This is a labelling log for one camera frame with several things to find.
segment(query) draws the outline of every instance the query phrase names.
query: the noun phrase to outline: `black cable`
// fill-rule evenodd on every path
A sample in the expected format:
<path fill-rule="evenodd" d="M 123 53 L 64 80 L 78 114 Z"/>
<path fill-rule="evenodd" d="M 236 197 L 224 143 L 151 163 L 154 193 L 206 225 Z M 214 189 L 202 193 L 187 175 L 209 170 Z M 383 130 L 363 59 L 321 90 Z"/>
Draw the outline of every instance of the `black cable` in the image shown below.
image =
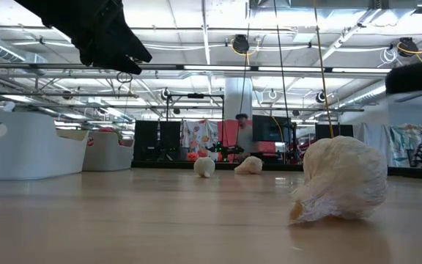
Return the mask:
<path fill-rule="evenodd" d="M 279 59 L 280 59 L 280 62 L 281 62 L 281 77 L 283 78 L 284 107 L 286 108 L 287 131 L 289 133 L 291 130 L 289 128 L 289 124 L 290 124 L 289 110 L 287 109 L 286 84 L 284 83 L 284 70 L 283 70 L 283 51 L 281 50 L 281 37 L 279 36 L 279 23 L 278 23 L 278 11 L 277 11 L 277 8 L 276 8 L 276 0 L 273 0 L 273 4 L 275 6 L 276 32 L 278 33 Z"/>
<path fill-rule="evenodd" d="M 248 39 L 249 39 L 249 36 L 248 36 L 249 34 L 250 34 L 250 23 L 248 23 L 248 28 L 247 28 L 247 42 L 248 42 Z M 239 111 L 239 114 L 242 114 L 243 94 L 244 94 L 244 91 L 245 91 L 245 77 L 247 76 L 248 51 L 247 51 L 247 54 L 246 54 L 244 60 L 245 60 L 245 62 L 244 62 L 244 68 L 243 68 L 243 85 L 242 85 L 242 94 L 240 96 L 240 111 Z M 237 144 L 239 142 L 239 132 L 240 132 L 240 129 L 239 128 L 240 128 L 240 126 L 237 123 L 237 138 L 235 139 L 235 144 Z"/>

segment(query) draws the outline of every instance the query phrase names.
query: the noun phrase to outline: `loudspeaker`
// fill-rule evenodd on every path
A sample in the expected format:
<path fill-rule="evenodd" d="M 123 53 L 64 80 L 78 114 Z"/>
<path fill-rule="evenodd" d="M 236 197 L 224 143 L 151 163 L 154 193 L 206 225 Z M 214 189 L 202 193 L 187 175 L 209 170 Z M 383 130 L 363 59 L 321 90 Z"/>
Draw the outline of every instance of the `loudspeaker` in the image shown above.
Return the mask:
<path fill-rule="evenodd" d="M 136 120 L 135 161 L 155 161 L 157 159 L 158 121 Z"/>
<path fill-rule="evenodd" d="M 180 131 L 182 123 L 177 122 L 160 122 L 160 146 L 166 149 L 180 148 Z"/>

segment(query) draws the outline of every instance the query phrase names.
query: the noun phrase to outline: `monitor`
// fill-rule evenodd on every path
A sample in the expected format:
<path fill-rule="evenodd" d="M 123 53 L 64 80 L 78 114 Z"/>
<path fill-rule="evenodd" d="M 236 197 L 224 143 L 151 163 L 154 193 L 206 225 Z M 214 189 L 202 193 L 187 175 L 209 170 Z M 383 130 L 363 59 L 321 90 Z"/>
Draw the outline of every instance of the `monitor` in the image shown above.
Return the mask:
<path fill-rule="evenodd" d="M 254 142 L 291 142 L 291 119 L 254 115 L 252 121 Z"/>

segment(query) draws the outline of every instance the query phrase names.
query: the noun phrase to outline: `black speaker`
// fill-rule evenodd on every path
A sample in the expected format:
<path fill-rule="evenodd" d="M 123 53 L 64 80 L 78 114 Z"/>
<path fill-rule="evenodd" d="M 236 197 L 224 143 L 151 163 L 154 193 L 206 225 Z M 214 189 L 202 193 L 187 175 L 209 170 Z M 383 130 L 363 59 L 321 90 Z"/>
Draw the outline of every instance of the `black speaker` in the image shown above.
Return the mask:
<path fill-rule="evenodd" d="M 352 125 L 333 125 L 334 136 L 351 136 L 354 137 L 354 131 Z M 315 138 L 329 139 L 330 138 L 330 126 L 329 125 L 315 125 Z"/>
<path fill-rule="evenodd" d="M 136 120 L 135 161 L 155 161 L 158 146 L 158 121 Z"/>
<path fill-rule="evenodd" d="M 160 146 L 169 150 L 178 150 L 180 148 L 180 131 L 182 123 L 160 122 Z"/>

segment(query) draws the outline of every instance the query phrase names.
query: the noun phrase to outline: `colorful fabric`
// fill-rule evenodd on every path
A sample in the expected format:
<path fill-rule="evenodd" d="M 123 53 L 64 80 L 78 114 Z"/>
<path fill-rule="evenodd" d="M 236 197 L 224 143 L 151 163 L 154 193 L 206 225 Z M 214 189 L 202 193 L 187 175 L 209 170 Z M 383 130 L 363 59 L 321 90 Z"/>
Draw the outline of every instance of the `colorful fabric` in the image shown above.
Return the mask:
<path fill-rule="evenodd" d="M 189 153 L 198 153 L 200 157 L 207 157 L 207 147 L 212 147 L 218 141 L 217 123 L 207 120 L 184 121 L 182 132 L 182 146 L 189 148 Z"/>

